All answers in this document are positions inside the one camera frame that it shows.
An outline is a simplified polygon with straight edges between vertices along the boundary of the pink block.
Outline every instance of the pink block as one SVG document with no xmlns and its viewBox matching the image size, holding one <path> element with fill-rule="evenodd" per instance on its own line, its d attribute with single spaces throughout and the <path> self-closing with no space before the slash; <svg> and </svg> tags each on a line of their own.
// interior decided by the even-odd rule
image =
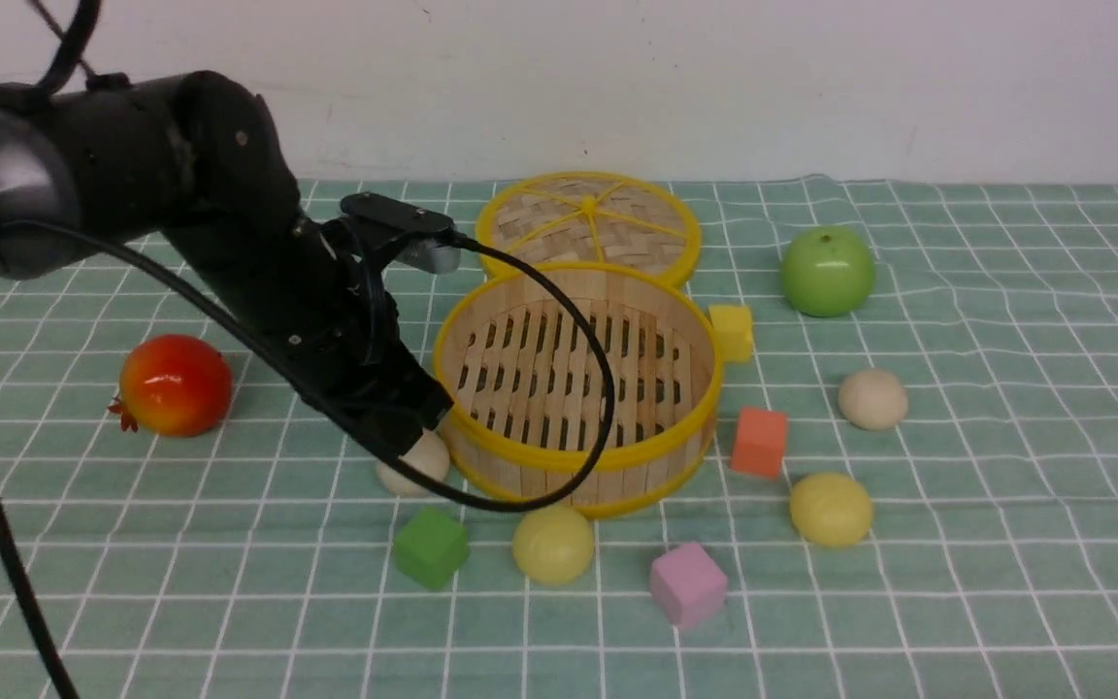
<svg viewBox="0 0 1118 699">
<path fill-rule="evenodd" d="M 718 614 L 727 601 L 727 575 L 701 544 L 689 542 L 655 558 L 650 593 L 680 631 Z"/>
</svg>

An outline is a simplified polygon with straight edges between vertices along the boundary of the yellow block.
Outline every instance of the yellow block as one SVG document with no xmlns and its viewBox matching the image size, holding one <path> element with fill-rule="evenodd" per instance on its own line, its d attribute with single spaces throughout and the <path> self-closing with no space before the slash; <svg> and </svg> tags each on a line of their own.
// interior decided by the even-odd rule
<svg viewBox="0 0 1118 699">
<path fill-rule="evenodd" d="M 746 305 L 711 305 L 710 324 L 728 362 L 754 358 L 754 315 Z"/>
</svg>

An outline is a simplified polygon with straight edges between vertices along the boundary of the steamer basket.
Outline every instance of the steamer basket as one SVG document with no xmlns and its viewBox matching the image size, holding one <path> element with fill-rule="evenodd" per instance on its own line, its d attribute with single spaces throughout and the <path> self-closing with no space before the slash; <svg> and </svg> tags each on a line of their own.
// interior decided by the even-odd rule
<svg viewBox="0 0 1118 699">
<path fill-rule="evenodd" d="M 589 518 L 656 503 L 713 441 L 723 358 L 692 301 L 638 271 L 538 265 L 598 332 L 616 377 L 615 425 L 598 467 L 569 497 Z M 562 487 L 598 435 L 603 377 L 585 333 L 533 280 L 489 280 L 438 332 L 435 377 L 454 397 L 440 426 L 454 465 L 490 497 Z"/>
<path fill-rule="evenodd" d="M 681 287 L 701 253 L 702 227 L 684 202 L 648 181 L 604 172 L 525 179 L 485 204 L 475 236 L 533 266 L 606 262 Z M 482 257 L 485 274 L 515 267 Z"/>
</svg>

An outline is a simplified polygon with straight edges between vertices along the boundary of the bamboo steamer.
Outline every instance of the bamboo steamer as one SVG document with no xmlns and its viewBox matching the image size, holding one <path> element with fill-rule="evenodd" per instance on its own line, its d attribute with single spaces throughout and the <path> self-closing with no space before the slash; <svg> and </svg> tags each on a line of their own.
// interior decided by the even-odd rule
<svg viewBox="0 0 1118 699">
<path fill-rule="evenodd" d="M 689 297 L 606 262 L 537 265 L 598 332 L 617 381 L 615 425 L 569 504 L 616 517 L 669 495 L 713 442 L 722 350 Z M 603 376 L 585 333 L 533 280 L 502 274 L 464 297 L 438 332 L 435 377 L 454 397 L 439 432 L 453 464 L 490 497 L 562 487 L 598 434 Z"/>
</svg>

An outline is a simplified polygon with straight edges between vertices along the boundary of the table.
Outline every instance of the table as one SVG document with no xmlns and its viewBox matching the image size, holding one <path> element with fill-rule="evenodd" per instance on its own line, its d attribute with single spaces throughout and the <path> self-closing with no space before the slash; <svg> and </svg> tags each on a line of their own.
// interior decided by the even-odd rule
<svg viewBox="0 0 1118 699">
<path fill-rule="evenodd" d="M 302 191 L 319 218 L 367 188 L 471 230 L 503 185 Z M 458 508 L 472 555 L 453 593 L 392 570 L 392 528 L 436 501 L 387 497 L 361 448 L 138 271 L 96 257 L 0 280 L 0 482 L 84 696 L 1118 698 L 1118 186 L 664 185 L 702 221 L 688 293 L 750 305 L 757 355 L 728 367 L 709 463 L 599 522 L 594 570 L 560 589 L 515 572 L 514 518 Z M 853 318 L 799 319 L 779 295 L 783 246 L 812 225 L 873 244 L 878 292 Z M 179 264 L 160 239 L 142 249 Z M 425 361 L 481 280 L 467 257 L 387 274 Z M 217 433 L 154 441 L 106 415 L 124 353 L 159 332 L 229 355 L 239 393 Z M 893 432 L 833 413 L 840 378 L 871 365 L 909 386 Z M 745 404 L 789 413 L 784 482 L 726 467 Z M 856 548 L 790 528 L 788 483 L 821 470 L 878 503 Z M 646 576 L 683 541 L 732 593 L 678 636 Z M 0 567 L 0 698 L 44 686 Z"/>
</svg>

